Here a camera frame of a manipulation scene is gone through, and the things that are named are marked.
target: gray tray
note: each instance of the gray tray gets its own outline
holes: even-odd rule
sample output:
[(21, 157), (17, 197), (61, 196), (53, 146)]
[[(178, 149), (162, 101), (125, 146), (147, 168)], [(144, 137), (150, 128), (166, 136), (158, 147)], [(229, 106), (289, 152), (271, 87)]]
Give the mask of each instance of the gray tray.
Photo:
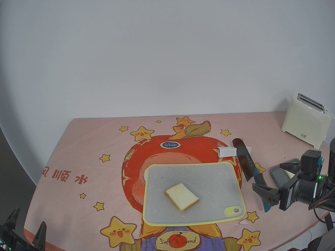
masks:
[[(164, 191), (183, 183), (200, 201), (179, 211)], [(240, 219), (245, 205), (230, 163), (152, 165), (146, 175), (143, 220), (151, 226), (191, 226)]]

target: table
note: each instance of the table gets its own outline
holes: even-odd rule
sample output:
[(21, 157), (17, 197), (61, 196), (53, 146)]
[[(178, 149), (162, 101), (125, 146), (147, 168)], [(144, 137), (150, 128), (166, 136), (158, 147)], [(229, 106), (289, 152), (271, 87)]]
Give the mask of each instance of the table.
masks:
[[(252, 190), (253, 180), (246, 182), (236, 157), (219, 159), (217, 146), (232, 146), (234, 138), (242, 138), (252, 147), (267, 184), (276, 187), (269, 169), (312, 149), (281, 131), (284, 118), (284, 112), (265, 112), (74, 119), (43, 171), (24, 233), (32, 241), (45, 221), (46, 248), (51, 251), (265, 251), (281, 246), (314, 226), (314, 213), (302, 203), (265, 213)], [(323, 143), (320, 150), (325, 173), (329, 149)], [(190, 227), (143, 223), (144, 172), (149, 165), (224, 160), (233, 164), (242, 185), (248, 212), (242, 219)], [(191, 239), (186, 245), (178, 243), (181, 234)], [(173, 246), (170, 237), (176, 240)]]

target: red apple illustration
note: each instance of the red apple illustration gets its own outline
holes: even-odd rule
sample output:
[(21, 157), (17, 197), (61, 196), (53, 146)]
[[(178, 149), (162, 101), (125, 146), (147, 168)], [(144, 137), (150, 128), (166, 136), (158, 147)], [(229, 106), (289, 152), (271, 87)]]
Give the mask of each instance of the red apple illustration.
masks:
[[(207, 136), (195, 136), (180, 140), (170, 140), (170, 135), (153, 136), (143, 139), (128, 151), (122, 165), (121, 182), (128, 202), (136, 210), (143, 212), (145, 170), (153, 164), (200, 164), (219, 161), (217, 146), (227, 146), (220, 140)], [(233, 157), (220, 161), (233, 161)], [(242, 186), (242, 169), (237, 162), (236, 176)]]
[(172, 248), (182, 248), (187, 244), (187, 238), (182, 235), (182, 232), (179, 234), (173, 234), (169, 238), (169, 245)]

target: slice of bread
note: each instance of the slice of bread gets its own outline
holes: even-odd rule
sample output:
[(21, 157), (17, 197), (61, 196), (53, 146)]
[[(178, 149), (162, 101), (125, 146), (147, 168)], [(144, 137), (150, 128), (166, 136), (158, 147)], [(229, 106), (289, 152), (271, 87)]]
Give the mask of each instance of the slice of bread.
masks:
[(187, 208), (200, 201), (200, 199), (188, 190), (182, 183), (167, 189), (164, 193), (167, 197), (169, 197), (171, 202), (179, 209), (179, 211), (185, 211)]

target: toaster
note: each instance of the toaster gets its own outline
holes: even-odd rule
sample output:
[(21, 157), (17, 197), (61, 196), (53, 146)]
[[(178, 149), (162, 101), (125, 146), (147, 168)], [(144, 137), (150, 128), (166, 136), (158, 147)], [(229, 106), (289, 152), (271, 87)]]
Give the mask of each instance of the toaster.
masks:
[(301, 93), (295, 93), (281, 130), (313, 145), (318, 150), (326, 138), (332, 119), (334, 116), (329, 108)]

